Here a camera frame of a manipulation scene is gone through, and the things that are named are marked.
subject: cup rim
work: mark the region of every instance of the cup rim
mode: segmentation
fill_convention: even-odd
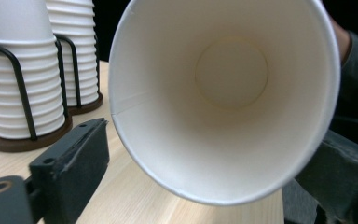
[[[59,29],[54,29],[53,31],[55,34],[60,34],[60,35],[66,35],[69,39],[71,39],[71,36],[74,37],[80,37],[80,36],[95,36],[95,31],[89,31],[89,32],[70,32],[70,31],[64,31],[64,30],[59,30]]]
[[[52,36],[52,38],[50,39],[40,39],[40,40],[36,40],[36,41],[20,41],[20,40],[2,40],[0,39],[0,45],[7,45],[7,46],[19,46],[19,47],[29,47],[29,46],[37,46],[37,45],[41,45],[41,46],[45,46],[47,44],[51,44],[51,43],[55,43],[55,41],[57,40],[57,38],[55,37],[55,35]]]
[[[47,9],[48,9],[48,14],[50,17],[51,17],[51,13],[63,14],[66,16],[90,17],[91,19],[93,19],[93,17],[95,16],[95,12],[92,12],[92,13],[76,12],[76,11],[71,11],[71,10],[67,10],[64,8],[49,7],[49,6],[47,6]]]
[[[57,25],[86,26],[86,27],[90,27],[90,26],[94,27],[95,26],[95,21],[85,23],[85,22],[75,22],[75,21],[64,21],[64,20],[50,19],[50,23],[51,23],[51,25],[57,24]]]
[[[91,3],[80,3],[78,1],[71,1],[71,0],[47,0],[46,3],[49,2],[52,3],[64,3],[64,4],[70,4],[70,5],[79,5],[79,6],[87,6],[87,7],[94,7],[94,4]]]

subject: wooden table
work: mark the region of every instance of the wooden table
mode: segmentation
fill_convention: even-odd
[[[131,159],[117,136],[109,111],[108,63],[101,63],[100,71],[103,105],[88,114],[73,116],[73,121],[74,127],[90,119],[105,118],[109,121],[110,163],[77,223],[283,224],[280,190],[254,203],[216,207],[181,199],[155,183]],[[0,177],[28,177],[28,164],[45,149],[23,153],[0,152]]]

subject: black clamp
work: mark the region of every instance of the black clamp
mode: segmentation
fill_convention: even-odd
[[[109,162],[104,119],[75,127],[30,163],[31,176],[0,178],[0,223],[75,223]]]

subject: wooden base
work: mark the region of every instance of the wooden base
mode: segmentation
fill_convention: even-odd
[[[53,133],[38,136],[34,141],[31,139],[5,139],[0,137],[0,151],[23,152],[49,146],[71,131],[72,126],[72,117],[68,116],[60,129],[54,131]]]

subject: paper cup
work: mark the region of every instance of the paper cup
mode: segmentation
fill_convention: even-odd
[[[79,4],[66,4],[61,2],[46,2],[48,7],[48,11],[60,11],[71,14],[80,14],[80,15],[88,15],[94,16],[95,13],[93,11],[93,7],[79,5]]]
[[[91,104],[91,103],[95,102],[98,99],[98,97],[99,97],[98,93],[94,92],[93,94],[82,96],[80,102],[81,102],[82,105]],[[68,104],[68,106],[77,105],[76,98],[75,97],[69,97],[67,99],[67,104]]]
[[[40,68],[21,70],[25,82],[43,81],[50,77],[56,77],[60,73],[57,63],[45,64],[43,67]],[[12,67],[6,69],[2,69],[0,67],[0,82],[17,83]]]
[[[98,87],[96,84],[90,85],[84,88],[80,88],[80,96],[90,96],[93,93],[98,91]],[[66,97],[67,98],[76,98],[76,91],[75,88],[73,89],[66,89]]]
[[[50,77],[50,79],[44,79],[39,82],[27,82],[25,81],[25,88],[28,92],[42,91],[46,87],[55,86],[59,81],[61,83],[60,78],[57,76]],[[19,92],[19,86],[17,82],[2,82],[0,80],[0,91],[4,92]]]
[[[65,82],[75,82],[75,75],[73,72],[67,72],[67,76],[65,76]],[[79,80],[86,80],[89,78],[97,77],[98,73],[95,68],[92,68],[90,70],[84,70],[79,74]]]
[[[41,136],[44,134],[52,133],[59,129],[65,123],[65,116],[61,115],[56,120],[47,123],[45,125],[40,125],[36,128],[36,135]],[[6,139],[25,139],[29,138],[28,128],[22,127],[18,129],[8,129],[5,127],[0,127],[0,137]]]
[[[43,41],[53,38],[44,1],[0,0],[0,41]]]
[[[81,5],[85,7],[94,7],[92,0],[47,0],[47,3],[61,3],[68,5]]]
[[[61,85],[52,87],[47,91],[41,91],[38,93],[28,94],[28,100],[30,105],[40,105],[40,109],[45,110],[51,105],[46,104],[46,101],[50,101],[56,97],[61,97],[62,89]],[[22,105],[20,93],[16,94],[0,94],[0,105],[3,106],[12,106],[12,105]]]
[[[46,111],[44,114],[33,115],[34,125],[36,126],[45,125],[49,122],[54,121],[62,114],[63,114],[63,107],[62,104],[60,104],[59,107],[52,108],[51,111]],[[27,126],[27,120],[24,115],[18,116],[17,118],[0,116],[0,127],[2,128],[16,129],[16,128],[23,128],[26,126]]]
[[[66,84],[66,89],[67,90],[71,90],[71,91],[74,91],[76,89],[75,87],[75,82],[65,82]],[[96,86],[98,83],[98,79],[97,77],[93,77],[93,78],[90,78],[90,79],[85,79],[85,80],[80,80],[79,81],[79,86],[80,86],[80,89],[81,90],[84,90],[86,88],[90,88],[90,87],[94,87]]]
[[[77,21],[57,21],[50,20],[51,25],[66,25],[66,26],[95,26],[95,21],[91,21],[90,23],[85,22],[77,22]]]
[[[51,26],[54,31],[57,31],[60,34],[71,34],[71,33],[95,34],[94,24],[92,24],[92,25],[75,25],[75,24],[64,24],[64,23],[53,23],[52,22]]]
[[[112,118],[162,187],[233,205],[292,180],[339,89],[321,1],[130,1],[109,64]]]
[[[75,21],[84,24],[94,22],[94,14],[82,15],[59,10],[49,10],[48,15],[49,19],[53,21]]]

